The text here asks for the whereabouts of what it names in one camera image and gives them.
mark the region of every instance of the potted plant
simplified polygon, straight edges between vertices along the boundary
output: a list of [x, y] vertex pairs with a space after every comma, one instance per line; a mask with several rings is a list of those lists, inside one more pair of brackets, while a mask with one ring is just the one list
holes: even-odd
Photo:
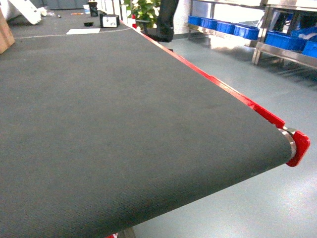
[[[135, 15], [136, 20], [148, 21], [147, 27], [153, 28], [159, 15], [160, 0], [133, 0], [132, 8], [130, 4], [130, 0], [124, 0], [123, 5]], [[141, 30], [143, 29], [142, 23], [137, 22], [137, 25]]]

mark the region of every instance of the gray floor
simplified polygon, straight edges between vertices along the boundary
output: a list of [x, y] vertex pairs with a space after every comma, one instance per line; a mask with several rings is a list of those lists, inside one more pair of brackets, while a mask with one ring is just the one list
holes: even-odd
[[252, 49], [221, 44], [204, 37], [165, 45], [306, 133], [312, 145], [298, 167], [280, 166], [142, 223], [136, 237], [315, 238], [317, 71], [270, 59], [256, 67]]

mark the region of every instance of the blue storage crate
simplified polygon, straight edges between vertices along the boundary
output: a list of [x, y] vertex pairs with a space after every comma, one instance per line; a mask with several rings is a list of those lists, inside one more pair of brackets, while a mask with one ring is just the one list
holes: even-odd
[[202, 17], [201, 26], [215, 30], [217, 28], [217, 20]]
[[303, 55], [317, 58], [317, 42], [307, 41], [306, 46], [303, 50]]
[[297, 37], [291, 37], [281, 32], [267, 33], [265, 43], [271, 46], [279, 47], [285, 50], [302, 51], [307, 40]]
[[300, 34], [308, 35], [310, 33], [317, 33], [317, 27], [314, 26], [314, 27], [291, 31], [291, 36], [298, 37]]
[[193, 24], [193, 25], [200, 26], [201, 22], [202, 22], [201, 17], [188, 16], [188, 23], [189, 23], [189, 24]]
[[236, 26], [230, 22], [219, 21], [217, 24], [217, 31], [221, 31], [221, 32], [228, 33], [228, 34], [232, 35], [234, 33], [235, 27]]
[[237, 24], [234, 29], [233, 35], [241, 36], [249, 40], [257, 40], [259, 35], [259, 29], [254, 26]]

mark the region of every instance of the red conveyor frame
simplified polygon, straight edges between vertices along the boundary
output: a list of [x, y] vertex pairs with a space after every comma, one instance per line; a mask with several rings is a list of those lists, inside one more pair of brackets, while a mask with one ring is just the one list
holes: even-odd
[[[186, 66], [190, 67], [192, 70], [194, 70], [197, 73], [201, 74], [202, 76], [204, 76], [205, 78], [210, 80], [212, 83], [214, 83], [218, 87], [222, 88], [224, 91], [230, 93], [232, 96], [234, 96], [236, 99], [240, 100], [241, 102], [243, 102], [247, 106], [249, 106], [251, 109], [256, 111], [258, 114], [260, 114], [266, 120], [268, 120], [270, 123], [276, 125], [277, 128], [285, 129], [285, 127], [284, 127], [285, 126], [285, 121], [282, 120], [281, 118], [279, 118], [278, 116], [274, 115], [273, 113], [271, 113], [270, 111], [268, 111], [267, 109], [265, 109], [264, 107], [259, 105], [258, 103], [252, 101], [250, 98], [248, 98], [247, 96], [241, 94], [237, 90], [233, 89], [228, 84], [222, 82], [218, 78], [216, 78], [214, 76], [211, 76], [211, 75], [207, 74], [206, 72], [202, 71], [200, 68], [198, 68], [197, 66], [193, 65], [192, 63], [190, 63], [189, 61], [184, 59], [182, 56], [179, 56], [178, 54], [172, 52], [171, 50], [169, 50], [165, 46], [159, 44], [158, 42], [156, 42], [153, 39], [151, 39], [150, 37], [142, 34], [141, 32], [139, 32], [139, 31], [137, 31], [137, 32], [139, 34], [143, 35], [146, 39], [148, 39], [153, 44], [155, 44], [158, 47], [160, 47], [165, 52], [169, 53], [174, 58], [176, 58], [179, 61], [181, 61]], [[294, 166], [297, 166], [300, 163], [300, 161], [302, 160], [304, 154], [308, 150], [311, 142], [310, 142], [310, 139], [308, 138], [308, 136], [306, 136], [305, 134], [303, 134], [301, 131], [298, 131], [298, 130], [295, 132], [295, 134], [292, 135], [292, 137], [293, 137], [293, 139], [294, 139], [294, 141], [296, 143], [296, 155], [289, 162], [287, 162], [286, 164], [288, 166], [294, 167]]]

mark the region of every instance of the cardboard box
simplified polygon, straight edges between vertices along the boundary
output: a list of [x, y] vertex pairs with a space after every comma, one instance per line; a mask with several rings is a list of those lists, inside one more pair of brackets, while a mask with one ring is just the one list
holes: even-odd
[[15, 42], [12, 32], [0, 9], [0, 54]]

